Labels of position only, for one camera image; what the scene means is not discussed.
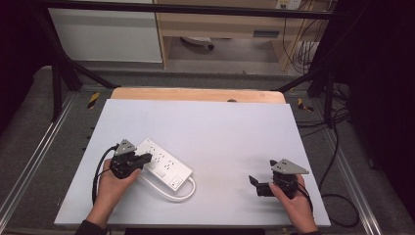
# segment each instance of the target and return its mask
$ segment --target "person's right hand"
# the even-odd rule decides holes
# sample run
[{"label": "person's right hand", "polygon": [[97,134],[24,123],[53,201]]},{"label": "person's right hand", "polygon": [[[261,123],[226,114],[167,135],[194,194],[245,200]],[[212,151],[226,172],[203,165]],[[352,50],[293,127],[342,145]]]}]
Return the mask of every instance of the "person's right hand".
[{"label": "person's right hand", "polygon": [[[304,179],[301,175],[297,175],[297,180],[299,184],[305,187]],[[281,202],[285,211],[287,212],[290,222],[294,225],[297,232],[308,233],[317,231],[317,225],[314,222],[312,216],[310,204],[307,198],[297,191],[293,199],[289,199],[280,187],[274,183],[269,183],[269,188],[271,189],[274,196]]]}]

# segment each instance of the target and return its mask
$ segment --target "floor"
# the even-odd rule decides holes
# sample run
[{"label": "floor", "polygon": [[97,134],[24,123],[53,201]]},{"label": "floor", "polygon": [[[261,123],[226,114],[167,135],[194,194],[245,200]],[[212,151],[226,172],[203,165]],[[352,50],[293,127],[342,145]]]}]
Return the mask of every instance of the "floor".
[{"label": "floor", "polygon": [[[298,58],[295,58],[297,70],[290,67],[288,71],[280,71],[278,60],[270,53],[272,50],[266,41],[213,39],[213,43],[215,48],[210,51],[175,38],[166,70],[141,64],[129,65],[128,70],[122,71],[117,65],[105,69],[98,65],[95,69],[103,78],[123,86],[257,90],[278,88],[297,78],[302,69],[306,71],[306,66],[301,68]],[[76,172],[77,163],[88,145],[104,101],[111,96],[111,90],[98,86],[87,77],[81,79],[85,84],[82,91],[65,93],[71,106],[64,111],[65,121],[56,124],[50,121],[53,107],[51,74],[48,69],[40,70],[35,75],[35,83],[26,100],[2,133],[0,165],[13,166],[3,172],[0,180],[2,234],[72,233],[71,229],[56,226],[53,221]],[[319,98],[307,98],[305,91],[308,85],[305,82],[287,92],[285,97],[292,105],[296,121],[313,124],[321,119],[323,103]],[[337,90],[343,90],[346,94],[344,86],[337,86]],[[86,109],[94,92],[100,92],[100,97],[93,109]],[[299,98],[303,101],[301,108]],[[342,100],[334,103],[336,110],[343,106]],[[321,179],[329,165],[336,142],[333,130],[322,127],[324,126],[299,128],[317,180]],[[48,136],[51,142],[46,143],[46,148],[42,151],[38,145],[44,141],[48,128],[57,128],[58,131],[56,135]],[[344,120],[337,128],[339,157],[329,171],[321,191],[322,194],[336,193],[351,200],[362,197],[362,201],[355,204],[363,216],[360,215],[361,219],[354,227],[344,228],[334,223],[321,230],[328,234],[415,234],[415,225],[388,180],[381,171],[370,168],[370,159],[352,122]],[[39,161],[33,158],[35,154],[40,156]],[[26,184],[17,184],[21,182],[19,177],[22,172],[28,175]],[[353,186],[356,184],[361,192],[354,191]],[[325,203],[329,216],[339,222],[352,223],[356,219],[354,210],[346,201],[327,198]],[[367,214],[373,215],[370,218],[374,219],[367,221]],[[271,229],[267,230],[267,234],[286,234],[291,229]]]}]

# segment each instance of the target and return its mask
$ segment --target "hand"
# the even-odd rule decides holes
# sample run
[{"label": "hand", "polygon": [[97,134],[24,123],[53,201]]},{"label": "hand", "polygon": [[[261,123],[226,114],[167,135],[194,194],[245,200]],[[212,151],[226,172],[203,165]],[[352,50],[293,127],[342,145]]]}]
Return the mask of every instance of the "hand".
[{"label": "hand", "polygon": [[[299,184],[305,187],[304,179],[301,175],[297,175],[297,180]],[[274,183],[269,183],[269,188],[271,189],[274,196],[281,202],[285,211],[287,212],[290,222],[294,225],[297,232],[308,233],[317,231],[317,225],[314,222],[312,216],[311,208],[307,198],[297,191],[293,199],[289,199],[284,192]]]},{"label": "hand", "polygon": [[113,209],[118,204],[125,190],[137,179],[141,169],[134,170],[128,177],[118,179],[110,169],[111,160],[105,160],[100,177],[97,200],[86,220],[97,224],[101,228],[107,227]]}]

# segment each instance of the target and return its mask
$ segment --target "white cable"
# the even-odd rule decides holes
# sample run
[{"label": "white cable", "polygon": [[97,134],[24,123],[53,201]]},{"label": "white cable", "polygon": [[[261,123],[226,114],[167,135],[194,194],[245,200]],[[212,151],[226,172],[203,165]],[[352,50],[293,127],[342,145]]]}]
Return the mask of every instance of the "white cable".
[{"label": "white cable", "polygon": [[193,193],[195,193],[195,190],[196,190],[196,182],[195,182],[195,180],[192,177],[189,177],[188,178],[189,181],[193,184],[192,192],[190,192],[188,195],[186,195],[184,197],[174,197],[174,196],[171,196],[171,195],[168,195],[168,194],[164,193],[162,191],[162,189],[160,189],[159,187],[157,187],[154,183],[152,183],[152,181],[150,181],[150,179],[146,178],[145,176],[140,175],[140,177],[142,177],[145,181],[147,181],[147,183],[149,183],[151,186],[153,186],[153,188],[155,188],[161,194],[165,195],[166,197],[168,197],[169,199],[172,199],[174,201],[184,201],[184,200],[190,198],[193,195]]}]

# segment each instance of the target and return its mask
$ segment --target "gray carpet floor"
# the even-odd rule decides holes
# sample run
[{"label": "gray carpet floor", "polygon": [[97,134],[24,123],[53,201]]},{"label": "gray carpet floor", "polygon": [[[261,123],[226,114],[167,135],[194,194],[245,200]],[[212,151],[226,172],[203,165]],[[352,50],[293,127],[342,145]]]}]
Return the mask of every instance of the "gray carpet floor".
[{"label": "gray carpet floor", "polygon": [[[97,73],[123,86],[269,90],[292,79],[286,74],[275,76],[252,72],[252,75],[247,75],[243,71],[232,75],[178,71],[99,71]],[[59,203],[69,189],[84,148],[88,145],[88,137],[93,134],[93,127],[99,118],[105,100],[110,98],[112,93],[112,90],[95,86],[94,82],[85,77],[82,79],[86,83],[86,88],[76,92],[67,119],[7,223],[5,234],[12,234],[13,231],[17,231],[15,234],[58,234],[62,231],[69,231],[64,227],[54,225],[53,221],[59,210]],[[307,84],[302,84],[295,91],[288,92],[287,102],[292,105],[296,120],[319,120],[320,117],[316,112],[298,108],[298,98],[302,98],[307,106],[321,102],[319,98],[308,99],[302,92],[306,87]],[[95,91],[100,92],[100,97],[93,109],[87,109],[89,100]],[[1,203],[6,200],[37,144],[47,131],[51,123],[52,104],[51,74],[48,70],[40,70],[35,76],[35,83],[26,100],[0,137],[0,165],[3,166],[0,178]],[[335,102],[334,106],[339,109],[343,104]],[[300,135],[309,134],[319,128],[300,129]],[[338,130],[341,148],[383,233],[415,234],[413,221],[384,174],[369,167],[369,159],[353,124],[344,121],[339,123]],[[325,130],[320,130],[302,137],[302,142],[313,173],[319,181],[333,155],[328,136]],[[322,193],[336,193],[349,198],[349,192],[337,162],[334,163],[326,178]],[[325,203],[330,217],[343,223],[350,223],[355,219],[354,211],[345,201],[328,199]],[[322,231],[327,234],[366,234],[361,222],[352,228],[333,224],[329,228],[322,228]]]}]

